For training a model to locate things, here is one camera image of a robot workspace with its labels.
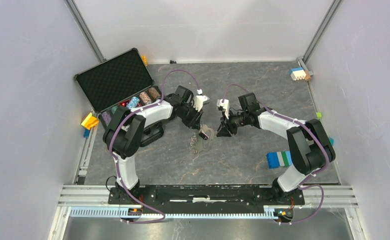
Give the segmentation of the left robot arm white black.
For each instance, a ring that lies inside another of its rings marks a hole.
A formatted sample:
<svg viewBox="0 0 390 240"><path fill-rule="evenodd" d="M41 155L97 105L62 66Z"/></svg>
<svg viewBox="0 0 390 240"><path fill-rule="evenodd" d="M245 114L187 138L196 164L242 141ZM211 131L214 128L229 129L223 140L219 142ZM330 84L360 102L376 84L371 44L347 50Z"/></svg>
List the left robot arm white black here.
<svg viewBox="0 0 390 240"><path fill-rule="evenodd" d="M129 204L140 197L135 164L139 148L161 138L162 125L175 118L186 127L199 130L202 108L209 101L201 89L193 93L183 86L167 96L148 96L149 101L141 107L118 107L103 135L116 171L115 186L110 192Z"/></svg>

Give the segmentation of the keys with black tag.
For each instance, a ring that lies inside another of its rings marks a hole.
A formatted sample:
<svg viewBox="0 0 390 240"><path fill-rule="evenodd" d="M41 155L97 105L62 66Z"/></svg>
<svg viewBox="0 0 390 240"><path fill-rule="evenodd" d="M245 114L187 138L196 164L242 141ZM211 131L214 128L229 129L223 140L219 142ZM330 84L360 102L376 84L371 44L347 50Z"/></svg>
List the keys with black tag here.
<svg viewBox="0 0 390 240"><path fill-rule="evenodd" d="M209 140L210 138L210 134L208 133L208 131L204 131L204 130L200 130L198 132L198 136L205 141Z"/></svg>

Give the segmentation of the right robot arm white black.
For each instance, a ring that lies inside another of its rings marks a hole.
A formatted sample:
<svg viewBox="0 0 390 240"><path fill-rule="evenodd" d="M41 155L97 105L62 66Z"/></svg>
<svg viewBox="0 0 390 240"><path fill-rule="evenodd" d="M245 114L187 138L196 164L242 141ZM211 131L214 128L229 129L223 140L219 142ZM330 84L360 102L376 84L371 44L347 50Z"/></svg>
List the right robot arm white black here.
<svg viewBox="0 0 390 240"><path fill-rule="evenodd" d="M230 111L229 100L218 100L217 108L222 112L222 118L217 137L230 137L237 133L238 128L252 126L285 138L292 164L273 181L271 187L272 199L284 204L291 199L295 189L335 160L334 148L319 120L304 121L279 114L263 106L254 93L238 99L242 108L238 114Z"/></svg>

